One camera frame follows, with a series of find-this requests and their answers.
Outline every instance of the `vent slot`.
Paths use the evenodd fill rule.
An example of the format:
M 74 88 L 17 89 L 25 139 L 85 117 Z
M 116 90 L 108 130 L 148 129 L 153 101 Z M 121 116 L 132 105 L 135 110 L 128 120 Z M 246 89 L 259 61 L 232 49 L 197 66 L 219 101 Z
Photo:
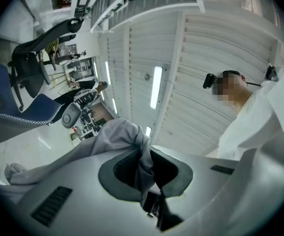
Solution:
M 40 222 L 42 225 L 49 227 L 71 192 L 71 189 L 59 186 L 31 214 L 31 217 Z

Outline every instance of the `white stitching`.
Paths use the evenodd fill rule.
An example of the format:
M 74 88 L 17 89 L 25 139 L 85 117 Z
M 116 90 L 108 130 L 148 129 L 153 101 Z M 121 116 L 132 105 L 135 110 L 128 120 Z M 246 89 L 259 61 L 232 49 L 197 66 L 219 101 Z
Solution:
M 49 119 L 49 120 L 36 121 L 36 120 L 22 119 L 22 118 L 15 117 L 15 116 L 9 116 L 9 115 L 7 115 L 7 114 L 0 114 L 0 116 L 4 116 L 4 117 L 11 118 L 11 119 L 15 119 L 15 120 L 23 121 L 23 122 L 28 122 L 28 123 L 32 123 L 32 124 L 36 124 L 36 125 L 39 125 L 39 124 L 47 124 L 47 123 L 49 123 L 50 121 L 52 121 L 52 119 L 55 117 L 55 115 L 54 115 L 54 116 L 53 116 L 51 119 Z

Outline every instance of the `headset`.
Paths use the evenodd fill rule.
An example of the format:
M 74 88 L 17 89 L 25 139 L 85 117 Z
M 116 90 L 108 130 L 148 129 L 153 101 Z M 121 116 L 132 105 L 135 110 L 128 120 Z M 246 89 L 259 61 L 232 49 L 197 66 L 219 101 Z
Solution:
M 234 70 L 227 70 L 227 71 L 224 71 L 222 72 L 222 74 L 229 74 L 229 73 L 232 73 L 232 74 L 237 74 L 237 75 L 241 75 L 240 72 L 238 71 L 234 71 Z M 209 89 L 212 87 L 212 85 L 215 83 L 215 80 L 217 79 L 216 75 L 215 74 L 212 74 L 212 73 L 208 73 L 205 77 L 205 81 L 204 81 L 204 84 L 203 84 L 203 88 L 204 89 Z M 255 84 L 255 83 L 250 83 L 250 82 L 246 82 L 247 84 L 250 84 L 250 85 L 255 85 L 255 86 L 258 86 L 260 87 L 261 85 L 259 84 Z

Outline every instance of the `blue chair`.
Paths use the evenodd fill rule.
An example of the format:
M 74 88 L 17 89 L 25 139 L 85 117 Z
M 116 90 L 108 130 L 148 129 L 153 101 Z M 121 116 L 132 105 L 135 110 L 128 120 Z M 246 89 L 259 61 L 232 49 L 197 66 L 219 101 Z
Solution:
M 59 103 L 40 94 L 21 113 L 11 91 L 7 68 L 0 65 L 0 143 L 49 123 L 60 107 Z

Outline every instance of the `fluorescent light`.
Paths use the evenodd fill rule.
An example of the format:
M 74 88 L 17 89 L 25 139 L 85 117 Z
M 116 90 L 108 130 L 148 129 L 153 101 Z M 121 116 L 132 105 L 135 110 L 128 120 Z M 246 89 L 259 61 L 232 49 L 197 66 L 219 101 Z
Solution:
M 151 108 L 156 109 L 161 83 L 162 67 L 156 66 L 154 69 L 153 89 L 151 98 Z
M 116 112 L 116 114 L 117 114 L 118 111 L 117 111 L 116 101 L 114 100 L 114 98 L 112 98 L 112 102 L 113 102 L 114 112 Z
M 98 73 L 97 73 L 96 62 L 94 62 L 94 68 L 95 68 L 96 77 L 97 77 L 97 79 L 98 79 Z
M 149 126 L 147 126 L 147 128 L 146 128 L 146 134 L 145 135 L 147 135 L 148 137 L 150 136 L 150 134 L 151 134 L 151 128 L 149 127 Z
M 107 70 L 107 76 L 108 76 L 108 83 L 109 85 L 111 85 L 108 61 L 106 61 L 106 70 Z

